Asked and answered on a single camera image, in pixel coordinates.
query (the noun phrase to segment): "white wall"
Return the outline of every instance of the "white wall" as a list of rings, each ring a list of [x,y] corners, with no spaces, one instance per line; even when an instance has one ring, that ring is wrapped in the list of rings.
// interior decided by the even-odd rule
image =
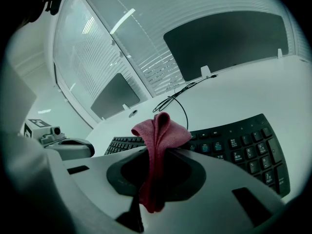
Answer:
[[[53,126],[59,126],[65,136],[86,139],[91,128],[80,118],[65,97],[53,85],[45,65],[36,68],[22,78],[36,94],[37,99],[27,115],[28,119],[42,119]],[[38,111],[50,110],[39,114]]]

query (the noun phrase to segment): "white desk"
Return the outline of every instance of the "white desk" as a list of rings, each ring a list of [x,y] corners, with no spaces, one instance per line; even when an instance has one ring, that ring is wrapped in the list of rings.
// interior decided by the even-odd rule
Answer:
[[[170,91],[99,123],[87,139],[96,155],[105,153],[113,137],[132,136],[136,124],[153,118],[152,110]],[[291,192],[297,196],[312,168],[312,65],[289,56],[241,65],[201,82],[180,95],[189,131],[221,126],[263,113],[275,131],[287,162]],[[134,110],[138,113],[128,118]],[[186,127],[185,115],[173,101],[165,112]]]

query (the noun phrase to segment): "camera lens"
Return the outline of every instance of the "camera lens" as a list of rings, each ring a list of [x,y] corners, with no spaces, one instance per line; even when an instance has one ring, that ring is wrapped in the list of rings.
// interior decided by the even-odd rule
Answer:
[[[59,134],[60,134],[60,128],[56,127],[56,128],[54,129],[54,133],[55,133],[56,135],[59,135]]]

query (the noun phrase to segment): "keyboard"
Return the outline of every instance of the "keyboard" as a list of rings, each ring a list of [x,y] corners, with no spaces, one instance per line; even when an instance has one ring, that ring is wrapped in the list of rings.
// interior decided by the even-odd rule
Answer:
[[[286,161],[278,139],[263,114],[231,124],[192,131],[182,149],[231,162],[281,197],[290,192]],[[115,137],[105,155],[145,146],[141,137]]]

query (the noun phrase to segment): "folded cloth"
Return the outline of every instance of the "folded cloth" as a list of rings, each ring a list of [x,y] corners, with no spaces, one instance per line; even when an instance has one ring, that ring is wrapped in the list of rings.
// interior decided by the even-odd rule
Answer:
[[[164,153],[167,148],[176,148],[191,139],[191,133],[170,120],[167,113],[160,113],[132,130],[142,136],[150,157],[149,173],[139,190],[140,204],[148,212],[160,212],[165,205],[166,185],[164,182]]]

